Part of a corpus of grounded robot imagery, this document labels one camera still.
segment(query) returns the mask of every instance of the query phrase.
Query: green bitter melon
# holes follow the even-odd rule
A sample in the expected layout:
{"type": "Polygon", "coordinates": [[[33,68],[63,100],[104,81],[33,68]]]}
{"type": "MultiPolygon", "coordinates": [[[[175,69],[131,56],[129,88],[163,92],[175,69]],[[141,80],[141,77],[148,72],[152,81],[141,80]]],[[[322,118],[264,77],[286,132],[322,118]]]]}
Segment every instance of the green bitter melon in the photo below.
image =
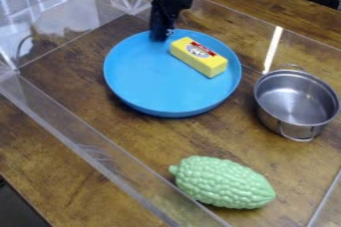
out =
{"type": "Polygon", "coordinates": [[[238,163],[191,156],[169,167],[178,188],[195,200],[226,208],[258,208],[275,198],[266,178],[238,163]]]}

